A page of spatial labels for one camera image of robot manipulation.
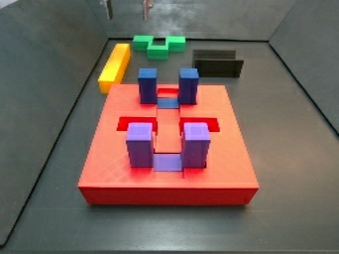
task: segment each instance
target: blue block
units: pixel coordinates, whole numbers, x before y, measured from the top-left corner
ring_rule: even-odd
[[[126,145],[131,168],[154,167],[152,124],[130,123]]]
[[[162,109],[179,108],[178,98],[158,98],[158,108]]]
[[[199,73],[198,73],[198,69],[196,68],[180,68],[179,70],[179,76],[182,78],[188,78],[188,79],[192,79],[192,78],[196,78],[199,79]]]
[[[140,68],[138,78],[156,78],[156,68],[152,67]]]
[[[180,154],[155,154],[154,171],[156,172],[183,171]]]
[[[206,168],[211,135],[207,123],[186,123],[183,131],[183,168]]]
[[[138,75],[142,104],[156,104],[156,68],[140,68]]]
[[[179,103],[196,104],[199,74],[195,68],[180,68],[179,71]]]

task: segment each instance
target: blue pillar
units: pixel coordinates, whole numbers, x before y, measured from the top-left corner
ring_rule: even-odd
[[[195,68],[180,68],[179,71],[179,103],[196,104],[199,74]]]
[[[207,123],[184,123],[183,168],[206,168],[211,135]]]
[[[130,123],[126,145],[131,168],[154,167],[152,124]]]
[[[142,104],[156,104],[156,68],[139,69],[139,94]]]

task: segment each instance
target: toy block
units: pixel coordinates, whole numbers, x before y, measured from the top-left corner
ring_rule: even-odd
[[[168,46],[167,45],[148,45],[147,55],[148,56],[154,56],[154,55],[168,56]]]
[[[182,152],[179,110],[158,108],[156,120],[155,153],[179,154]]]
[[[118,85],[111,88],[79,181],[79,189],[87,203],[156,205],[250,203],[259,185],[226,88],[219,85],[200,85],[198,105],[180,105],[180,115],[184,114],[184,117],[191,117],[191,114],[194,117],[218,116],[220,124],[220,132],[210,133],[207,168],[184,168],[183,172],[155,172],[152,168],[130,167],[126,132],[115,131],[115,128],[119,117],[123,116],[122,112],[123,114],[134,112],[136,116],[154,114],[154,105],[139,104],[139,109],[136,108],[138,96],[138,85]],[[155,109],[156,111],[167,114],[176,111],[179,114],[175,109]],[[162,129],[162,120],[171,122],[172,119],[179,125],[179,115],[171,117],[168,115],[166,119],[162,112],[158,118],[158,132]],[[168,133],[168,142],[172,139],[171,135]]]
[[[179,103],[196,104],[199,74],[195,68],[180,68],[179,72]]]
[[[127,131],[130,123],[151,123],[152,131],[158,131],[156,117],[120,116],[116,131]]]
[[[158,98],[158,108],[178,109],[179,108],[178,98]]]
[[[166,38],[166,44],[168,45],[170,52],[186,51],[186,37],[183,36],[168,36]]]
[[[130,123],[126,145],[131,168],[154,167],[152,124]]]
[[[182,161],[184,168],[206,168],[211,143],[206,123],[186,123],[183,133]]]
[[[175,88],[158,88],[158,98],[178,98],[179,89]]]
[[[210,132],[220,132],[218,118],[214,117],[180,117],[180,132],[184,131],[186,123],[206,123]]]
[[[116,44],[98,80],[102,93],[108,94],[111,86],[122,83],[130,58],[130,44]]]
[[[180,154],[155,154],[154,171],[155,172],[183,171]]]
[[[139,93],[142,104],[156,104],[156,68],[139,69]]]
[[[236,51],[195,50],[192,66],[206,77],[240,77],[244,59]]]
[[[135,36],[132,39],[132,48],[136,51],[147,51],[147,47],[154,42],[154,36]]]

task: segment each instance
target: gray wall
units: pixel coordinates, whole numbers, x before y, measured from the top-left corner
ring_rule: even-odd
[[[0,245],[106,41],[84,0],[23,0],[0,10]]]
[[[296,0],[152,0],[148,22],[143,0],[112,0],[107,19],[100,1],[87,0],[111,38],[136,34],[183,35],[192,39],[268,41]]]
[[[15,3],[18,0],[0,0],[0,9]]]
[[[270,44],[339,132],[339,1],[300,0]]]

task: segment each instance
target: red block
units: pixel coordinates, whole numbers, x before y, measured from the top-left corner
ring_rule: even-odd
[[[182,119],[216,118],[220,127],[219,132],[211,132],[207,168],[184,169],[183,172],[154,172],[152,169],[130,167],[126,132],[114,131],[119,117],[159,117],[156,106],[139,104],[138,93],[138,85],[111,88],[79,182],[87,202],[179,205],[250,203],[258,181],[226,88],[200,85],[198,105],[180,106]],[[158,133],[168,127],[164,123],[162,125],[162,117],[158,119]]]
[[[152,131],[158,130],[156,117],[120,116],[116,131],[127,131],[130,123],[151,123],[152,124]]]
[[[180,117],[180,132],[184,129],[184,123],[207,123],[210,132],[219,132],[219,121],[214,117]]]
[[[178,93],[178,87],[158,88],[158,98],[178,98]]]

